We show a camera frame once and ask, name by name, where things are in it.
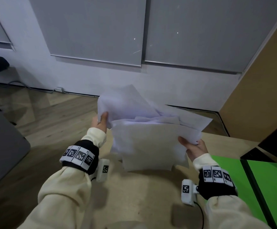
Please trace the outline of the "person's right hand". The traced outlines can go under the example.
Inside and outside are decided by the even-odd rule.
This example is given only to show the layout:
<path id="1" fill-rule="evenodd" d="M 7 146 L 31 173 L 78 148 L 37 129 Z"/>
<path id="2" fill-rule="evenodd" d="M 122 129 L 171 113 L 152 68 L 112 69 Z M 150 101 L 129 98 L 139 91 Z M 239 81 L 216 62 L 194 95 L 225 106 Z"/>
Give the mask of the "person's right hand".
<path id="1" fill-rule="evenodd" d="M 189 159 L 193 162 L 196 158 L 202 156 L 203 154 L 208 153 L 205 142 L 203 140 L 198 140 L 197 144 L 192 144 L 191 150 L 186 150 L 186 154 Z"/>

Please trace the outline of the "person's left hand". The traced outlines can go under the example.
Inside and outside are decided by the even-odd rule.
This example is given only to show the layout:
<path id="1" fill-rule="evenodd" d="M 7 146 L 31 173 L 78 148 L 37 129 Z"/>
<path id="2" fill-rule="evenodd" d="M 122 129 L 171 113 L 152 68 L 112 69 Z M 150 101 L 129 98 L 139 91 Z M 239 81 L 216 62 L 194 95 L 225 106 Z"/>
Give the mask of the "person's left hand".
<path id="1" fill-rule="evenodd" d="M 92 121 L 91 121 L 91 128 L 97 128 L 101 131 L 103 131 L 104 133 L 107 132 L 107 124 L 101 124 L 100 121 L 98 121 L 98 116 L 95 115 L 93 118 L 92 118 Z"/>

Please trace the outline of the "white paper sheet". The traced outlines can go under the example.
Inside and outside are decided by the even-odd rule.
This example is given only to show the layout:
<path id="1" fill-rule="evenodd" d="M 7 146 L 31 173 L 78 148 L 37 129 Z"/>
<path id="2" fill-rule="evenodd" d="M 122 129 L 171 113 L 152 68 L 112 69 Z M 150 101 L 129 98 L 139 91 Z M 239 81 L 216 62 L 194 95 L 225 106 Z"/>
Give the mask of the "white paper sheet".
<path id="1" fill-rule="evenodd" d="M 111 123 L 115 120 L 160 116 L 132 84 L 103 92 L 98 98 L 97 107 L 98 120 L 104 112 L 108 113 L 107 127 L 109 129 L 112 128 Z"/>
<path id="2" fill-rule="evenodd" d="M 158 124 L 152 128 L 160 137 L 185 138 L 191 144 L 197 145 L 201 139 L 202 131 L 211 123 L 212 118 L 197 114 L 181 108 L 152 103 L 160 115 Z"/>
<path id="3" fill-rule="evenodd" d="M 180 124 L 121 119 L 112 121 L 111 126 L 111 149 L 121 157 L 126 172 L 171 170 L 176 165 L 188 168 L 186 148 L 178 137 L 193 144 L 201 138 L 201 131 Z"/>

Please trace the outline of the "person's right forearm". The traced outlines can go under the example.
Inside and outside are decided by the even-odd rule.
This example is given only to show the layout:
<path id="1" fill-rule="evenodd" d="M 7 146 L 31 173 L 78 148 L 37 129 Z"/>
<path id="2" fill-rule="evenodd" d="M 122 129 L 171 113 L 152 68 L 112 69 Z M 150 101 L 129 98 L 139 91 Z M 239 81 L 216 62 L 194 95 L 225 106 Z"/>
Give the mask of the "person's right forearm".
<path id="1" fill-rule="evenodd" d="M 196 158 L 193 165 L 198 172 L 204 165 L 219 166 L 209 153 Z M 210 229 L 271 229 L 255 218 L 238 196 L 212 197 L 206 201 L 205 212 Z"/>

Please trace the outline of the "person's left forearm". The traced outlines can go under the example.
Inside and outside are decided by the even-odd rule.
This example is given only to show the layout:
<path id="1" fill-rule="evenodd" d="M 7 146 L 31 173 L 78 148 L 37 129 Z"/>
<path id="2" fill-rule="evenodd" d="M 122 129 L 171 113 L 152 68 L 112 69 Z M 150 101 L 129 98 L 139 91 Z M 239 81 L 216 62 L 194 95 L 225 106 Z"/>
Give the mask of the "person's left forearm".
<path id="1" fill-rule="evenodd" d="M 106 133 L 89 128 L 81 140 L 84 139 L 100 149 L 106 142 Z M 90 175 L 63 166 L 44 182 L 37 206 L 17 229 L 80 229 L 90 197 Z"/>

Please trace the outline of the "black left wristband with markers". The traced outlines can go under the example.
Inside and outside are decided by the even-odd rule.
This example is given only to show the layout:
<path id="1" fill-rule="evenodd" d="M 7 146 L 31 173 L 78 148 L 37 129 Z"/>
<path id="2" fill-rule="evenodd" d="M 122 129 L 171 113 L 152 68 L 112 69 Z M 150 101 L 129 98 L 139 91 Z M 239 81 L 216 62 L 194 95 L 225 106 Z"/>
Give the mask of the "black left wristband with markers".
<path id="1" fill-rule="evenodd" d="M 69 146 L 60 158 L 62 166 L 81 170 L 88 175 L 95 173 L 99 161 L 99 148 L 90 140 L 80 140 Z"/>

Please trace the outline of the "black wristband with markers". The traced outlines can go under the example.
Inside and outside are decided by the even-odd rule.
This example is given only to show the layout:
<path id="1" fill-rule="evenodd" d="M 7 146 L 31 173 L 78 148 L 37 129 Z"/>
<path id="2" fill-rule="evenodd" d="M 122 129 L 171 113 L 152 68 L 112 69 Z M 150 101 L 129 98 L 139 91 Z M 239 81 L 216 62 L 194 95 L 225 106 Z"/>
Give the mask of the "black wristband with markers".
<path id="1" fill-rule="evenodd" d="M 81 170 L 88 175 L 95 173 L 99 161 L 99 148 L 90 140 L 80 140 L 69 146 L 60 158 L 62 166 Z"/>
<path id="2" fill-rule="evenodd" d="M 231 176 L 219 166 L 204 165 L 199 170 L 197 191 L 205 200 L 219 196 L 238 196 Z"/>

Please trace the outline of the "black right wristband with markers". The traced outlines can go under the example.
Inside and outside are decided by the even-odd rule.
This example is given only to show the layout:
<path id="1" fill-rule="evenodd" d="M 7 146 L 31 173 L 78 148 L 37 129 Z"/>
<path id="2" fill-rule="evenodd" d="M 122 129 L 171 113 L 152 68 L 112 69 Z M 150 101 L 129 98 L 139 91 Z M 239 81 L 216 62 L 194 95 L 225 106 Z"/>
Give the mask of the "black right wristband with markers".
<path id="1" fill-rule="evenodd" d="M 205 200 L 219 196 L 238 196 L 231 176 L 219 166 L 204 165 L 199 170 L 197 191 Z"/>

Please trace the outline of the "light wooden cabinet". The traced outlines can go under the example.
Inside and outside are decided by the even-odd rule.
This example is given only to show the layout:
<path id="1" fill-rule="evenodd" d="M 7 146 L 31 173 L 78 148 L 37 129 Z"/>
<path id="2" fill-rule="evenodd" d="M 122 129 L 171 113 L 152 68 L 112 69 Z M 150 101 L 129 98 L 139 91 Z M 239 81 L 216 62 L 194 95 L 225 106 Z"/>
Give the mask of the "light wooden cabinet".
<path id="1" fill-rule="evenodd" d="M 234 138 L 261 142 L 277 129 L 277 29 L 219 113 Z"/>

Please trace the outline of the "green mat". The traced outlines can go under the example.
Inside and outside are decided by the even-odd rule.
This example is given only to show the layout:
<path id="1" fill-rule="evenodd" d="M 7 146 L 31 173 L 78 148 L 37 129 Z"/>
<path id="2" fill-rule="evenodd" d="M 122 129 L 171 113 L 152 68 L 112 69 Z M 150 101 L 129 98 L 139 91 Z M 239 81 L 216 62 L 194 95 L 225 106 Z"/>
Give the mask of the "green mat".
<path id="1" fill-rule="evenodd" d="M 253 216 L 267 223 L 240 160 L 215 155 L 212 158 L 229 172 L 238 196 L 248 205 Z M 277 224 L 277 163 L 248 160 L 248 164 Z"/>

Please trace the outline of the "black frame bar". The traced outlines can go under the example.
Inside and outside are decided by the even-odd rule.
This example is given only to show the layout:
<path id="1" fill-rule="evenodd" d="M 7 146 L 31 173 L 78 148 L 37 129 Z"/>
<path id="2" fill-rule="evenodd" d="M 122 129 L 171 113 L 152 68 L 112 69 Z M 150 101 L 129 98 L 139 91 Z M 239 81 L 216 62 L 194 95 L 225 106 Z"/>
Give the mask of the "black frame bar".
<path id="1" fill-rule="evenodd" d="M 274 221 L 274 218 L 270 212 L 270 209 L 266 203 L 266 200 L 261 192 L 261 189 L 259 188 L 258 186 L 258 183 L 256 181 L 256 178 L 254 177 L 254 174 L 250 168 L 250 165 L 248 164 L 248 161 L 247 160 L 244 160 L 244 159 L 240 159 L 240 162 L 243 166 L 243 169 L 246 173 L 246 176 L 250 182 L 250 185 L 252 187 L 252 190 L 255 194 L 255 197 L 259 203 L 259 206 L 263 212 L 263 215 L 266 219 L 266 222 L 268 224 L 268 226 L 271 227 L 271 229 L 277 229 L 277 224 L 275 223 Z"/>

